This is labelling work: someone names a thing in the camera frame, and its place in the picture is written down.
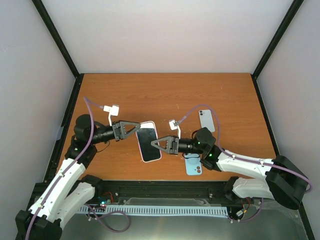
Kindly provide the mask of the light blue phone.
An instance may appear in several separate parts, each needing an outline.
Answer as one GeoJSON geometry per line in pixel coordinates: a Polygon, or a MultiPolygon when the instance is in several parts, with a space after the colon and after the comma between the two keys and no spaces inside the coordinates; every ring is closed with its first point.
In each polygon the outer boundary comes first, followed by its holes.
{"type": "Polygon", "coordinates": [[[198,111],[200,126],[207,128],[210,132],[216,131],[212,112],[209,109],[203,109],[198,111]]]}

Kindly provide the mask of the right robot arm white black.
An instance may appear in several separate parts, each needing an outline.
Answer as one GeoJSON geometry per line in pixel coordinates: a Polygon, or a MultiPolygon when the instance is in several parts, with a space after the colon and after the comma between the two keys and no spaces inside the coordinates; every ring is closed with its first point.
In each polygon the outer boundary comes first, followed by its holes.
{"type": "Polygon", "coordinates": [[[210,171],[232,172],[243,177],[231,177],[224,194],[235,198],[271,199],[285,208],[297,210],[309,185],[308,178],[287,157],[255,158],[236,154],[218,147],[216,138],[203,127],[192,138],[166,136],[151,141],[151,146],[170,154],[198,154],[200,163],[210,171]]]}

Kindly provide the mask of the light blue phone case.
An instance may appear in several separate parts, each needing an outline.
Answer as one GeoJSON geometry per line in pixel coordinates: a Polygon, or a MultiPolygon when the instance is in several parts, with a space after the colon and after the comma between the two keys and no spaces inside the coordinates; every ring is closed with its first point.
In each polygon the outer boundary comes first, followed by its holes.
{"type": "Polygon", "coordinates": [[[188,176],[199,176],[203,173],[200,155],[198,153],[183,153],[185,170],[188,176]]]}

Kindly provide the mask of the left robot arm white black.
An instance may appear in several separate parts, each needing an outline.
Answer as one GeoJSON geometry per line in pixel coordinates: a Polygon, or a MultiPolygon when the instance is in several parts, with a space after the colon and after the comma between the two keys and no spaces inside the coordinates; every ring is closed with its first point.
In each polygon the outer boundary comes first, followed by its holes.
{"type": "Polygon", "coordinates": [[[98,152],[96,144],[127,139],[140,127],[138,122],[123,120],[103,125],[95,122],[92,114],[80,115],[60,169],[38,200],[16,215],[16,238],[59,240],[69,220],[85,203],[103,198],[102,179],[86,175],[79,180],[98,152]]]}

